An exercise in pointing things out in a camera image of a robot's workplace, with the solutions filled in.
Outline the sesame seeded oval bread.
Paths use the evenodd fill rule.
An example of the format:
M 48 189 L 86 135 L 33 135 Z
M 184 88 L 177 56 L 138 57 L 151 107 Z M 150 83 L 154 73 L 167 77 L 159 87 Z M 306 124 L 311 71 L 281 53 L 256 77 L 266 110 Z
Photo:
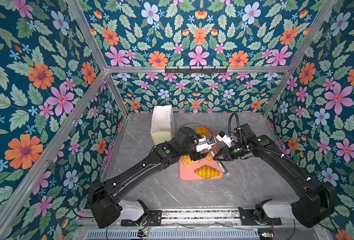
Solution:
M 206 155 L 206 160 L 207 161 L 212 161 L 213 160 L 213 154 L 211 152 L 208 152 Z

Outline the steel tongs with white tips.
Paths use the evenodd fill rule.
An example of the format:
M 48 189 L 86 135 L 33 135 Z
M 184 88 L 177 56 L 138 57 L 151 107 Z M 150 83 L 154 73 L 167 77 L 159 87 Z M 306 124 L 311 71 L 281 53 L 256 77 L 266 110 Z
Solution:
M 226 175 L 226 176 L 228 176 L 228 177 L 230 178 L 230 177 L 231 177 L 231 174 L 229 173 L 229 171 L 227 170 L 227 168 L 225 167 L 225 165 L 224 165 L 221 161 L 217 160 L 217 158 L 215 158 L 215 153 L 213 152 L 213 150 L 210 150 L 210 153 L 211 153 L 211 155 L 212 155 L 212 157 L 213 157 L 213 160 L 218 163 L 218 165 L 219 165 L 221 171 L 223 172 L 223 174 Z

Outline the golden croissant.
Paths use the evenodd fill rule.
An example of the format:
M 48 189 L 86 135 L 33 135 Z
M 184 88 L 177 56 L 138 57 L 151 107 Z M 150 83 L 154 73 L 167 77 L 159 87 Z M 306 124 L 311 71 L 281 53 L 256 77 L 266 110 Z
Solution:
M 195 174 L 203 179 L 212 179 L 219 177 L 222 172 L 218 171 L 215 168 L 212 168 L 208 165 L 204 165 L 198 169 L 195 170 Z

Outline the white and green paper bag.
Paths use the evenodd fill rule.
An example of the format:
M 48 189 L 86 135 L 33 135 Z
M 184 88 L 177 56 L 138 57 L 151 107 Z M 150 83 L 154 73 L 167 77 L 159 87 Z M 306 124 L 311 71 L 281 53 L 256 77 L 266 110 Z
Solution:
M 151 123 L 151 137 L 154 145 L 170 141 L 174 136 L 175 123 L 172 106 L 155 106 Z

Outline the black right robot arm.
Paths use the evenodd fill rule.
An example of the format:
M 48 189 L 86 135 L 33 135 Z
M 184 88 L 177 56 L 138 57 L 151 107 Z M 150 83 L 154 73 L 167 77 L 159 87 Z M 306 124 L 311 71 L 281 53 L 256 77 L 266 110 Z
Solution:
M 221 131 L 216 139 L 225 143 L 213 157 L 229 162 L 256 157 L 270 165 L 294 190 L 298 200 L 293 203 L 264 200 L 256 205 L 254 219 L 266 224 L 271 219 L 297 220 L 307 228 L 318 225 L 335 212 L 336 189 L 330 182 L 321 182 L 292 161 L 268 136 L 256 134 L 248 124 L 235 129 L 236 139 Z

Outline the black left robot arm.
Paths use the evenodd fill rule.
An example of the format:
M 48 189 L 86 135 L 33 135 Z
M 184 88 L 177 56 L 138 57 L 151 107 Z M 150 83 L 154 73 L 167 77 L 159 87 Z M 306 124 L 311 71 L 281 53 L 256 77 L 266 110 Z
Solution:
M 155 145 L 150 153 L 136 165 L 111 179 L 95 180 L 89 187 L 87 203 L 100 229 L 121 220 L 128 220 L 137 226 L 145 224 L 150 211 L 142 200 L 124 201 L 132 189 L 148 177 L 176 164 L 181 157 L 189 156 L 197 161 L 205 158 L 205 149 L 216 143 L 214 136 L 199 135 L 189 127 L 181 127 L 175 137 Z

